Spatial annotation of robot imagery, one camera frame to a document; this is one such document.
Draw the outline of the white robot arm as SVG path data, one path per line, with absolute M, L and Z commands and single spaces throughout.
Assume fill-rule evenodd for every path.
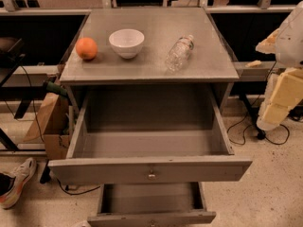
M 268 78 L 265 98 L 258 111 L 257 126 L 271 131 L 303 100 L 303 1 L 278 29 L 258 43 L 256 50 L 274 54 L 276 61 L 285 67 L 280 75 Z

